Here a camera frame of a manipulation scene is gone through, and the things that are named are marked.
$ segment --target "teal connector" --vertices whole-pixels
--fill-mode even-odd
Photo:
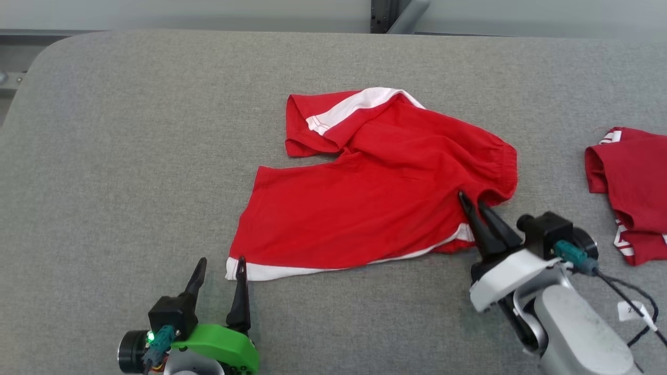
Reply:
[[[560,240],[556,242],[554,245],[554,253],[559,258],[574,264],[574,267],[579,272],[589,276],[593,276],[594,269],[600,266],[598,261],[593,258],[589,258],[588,254],[584,250],[581,250],[566,240]]]
[[[165,353],[169,350],[171,343],[176,339],[176,328],[173,326],[162,326],[155,335],[150,347],[143,355],[144,366],[157,366],[162,363]]]

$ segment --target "white tag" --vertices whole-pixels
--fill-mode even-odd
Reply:
[[[642,302],[632,301],[632,303],[639,308],[644,316],[649,317],[648,311],[644,307]],[[628,320],[642,319],[639,314],[625,301],[618,302],[618,319],[621,322],[627,322]]]

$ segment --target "green plastic bracket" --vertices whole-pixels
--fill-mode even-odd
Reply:
[[[199,324],[186,341],[171,344],[172,350],[184,347],[241,372],[256,373],[259,369],[259,353],[252,341],[242,333],[217,324]]]

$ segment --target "red fabric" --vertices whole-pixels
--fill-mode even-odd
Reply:
[[[619,141],[586,149],[586,177],[591,193],[609,194],[609,201],[626,231],[633,266],[667,259],[667,137],[629,127],[615,127]]]
[[[324,136],[306,118],[358,91],[291,95],[292,157],[338,153],[308,167],[260,167],[229,256],[267,266],[339,269],[405,256],[452,236],[466,222],[457,194],[490,204],[517,184],[516,151],[478,127],[420,109],[398,94],[357,109]],[[471,242],[436,248],[454,252]]]

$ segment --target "gray table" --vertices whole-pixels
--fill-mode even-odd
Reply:
[[[667,263],[627,266],[583,153],[615,125],[665,133],[667,45],[629,41],[130,31],[57,42],[34,62],[0,130],[0,362],[32,374],[116,374],[125,331],[207,256],[201,322],[223,323],[223,279],[259,165],[283,149],[291,93],[372,86],[487,129],[519,153],[500,213],[554,210],[588,230],[609,274],[667,311]],[[262,374],[533,374],[497,310],[468,301],[474,252],[250,286]],[[620,335],[618,298],[579,276]],[[667,329],[667,324],[659,324]],[[653,336],[637,361],[660,374]]]

